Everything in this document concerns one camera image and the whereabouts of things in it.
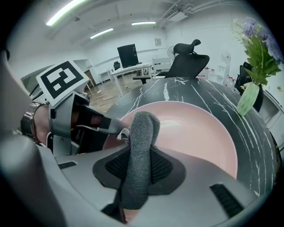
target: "white ceiling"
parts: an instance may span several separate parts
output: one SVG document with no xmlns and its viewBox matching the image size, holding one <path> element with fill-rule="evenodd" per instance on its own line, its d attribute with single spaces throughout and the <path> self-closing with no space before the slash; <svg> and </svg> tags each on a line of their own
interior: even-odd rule
<svg viewBox="0 0 284 227">
<path fill-rule="evenodd" d="M 71 0 L 42 0 L 43 22 L 47 22 L 59 9 Z M 222 4 L 235 4 L 241 0 L 86 0 L 69 11 L 45 34 L 48 39 L 56 39 L 76 45 L 94 42 L 90 37 L 113 28 L 116 32 L 132 29 L 132 22 L 158 21 L 157 26 L 165 25 L 162 18 L 167 10 L 186 11 L 188 15 L 202 9 Z"/>
</svg>

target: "green vase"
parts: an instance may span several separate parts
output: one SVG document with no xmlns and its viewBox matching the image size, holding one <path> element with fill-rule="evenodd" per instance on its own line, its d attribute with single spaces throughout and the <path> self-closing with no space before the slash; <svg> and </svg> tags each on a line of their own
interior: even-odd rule
<svg viewBox="0 0 284 227">
<path fill-rule="evenodd" d="M 243 92 L 241 99 L 237 106 L 237 112 L 239 115 L 244 116 L 247 112 L 252 109 L 253 104 L 256 101 L 257 95 L 259 92 L 259 86 L 250 82 Z"/>
</svg>

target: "fan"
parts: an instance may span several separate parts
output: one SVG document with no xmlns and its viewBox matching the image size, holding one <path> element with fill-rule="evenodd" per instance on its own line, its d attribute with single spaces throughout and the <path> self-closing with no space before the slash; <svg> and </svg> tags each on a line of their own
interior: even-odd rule
<svg viewBox="0 0 284 227">
<path fill-rule="evenodd" d="M 171 59 L 175 59 L 175 54 L 174 54 L 174 46 L 171 46 L 168 48 L 168 56 L 171 58 Z"/>
</svg>

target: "black mesh pad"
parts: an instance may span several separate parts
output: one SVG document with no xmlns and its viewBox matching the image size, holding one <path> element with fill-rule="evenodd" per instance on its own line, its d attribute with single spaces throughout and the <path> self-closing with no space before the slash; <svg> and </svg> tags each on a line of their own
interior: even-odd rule
<svg viewBox="0 0 284 227">
<path fill-rule="evenodd" d="M 127 173 L 130 148 L 100 159 L 93 166 L 94 176 L 107 188 L 119 189 Z M 173 192 L 185 179 L 185 167 L 177 159 L 151 147 L 151 185 L 149 195 Z"/>
</svg>

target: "pink bowl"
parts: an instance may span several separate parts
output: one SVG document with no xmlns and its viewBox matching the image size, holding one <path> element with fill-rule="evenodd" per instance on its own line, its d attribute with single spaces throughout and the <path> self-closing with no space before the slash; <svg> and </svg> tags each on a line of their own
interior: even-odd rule
<svg viewBox="0 0 284 227">
<path fill-rule="evenodd" d="M 137 111 L 155 114 L 161 128 L 155 143 L 184 154 L 214 163 L 232 177 L 237 177 L 237 153 L 234 142 L 223 124 L 200 107 L 183 102 L 153 102 L 124 116 L 121 121 L 130 125 Z M 109 136 L 103 149 L 122 145 L 116 136 Z"/>
</svg>

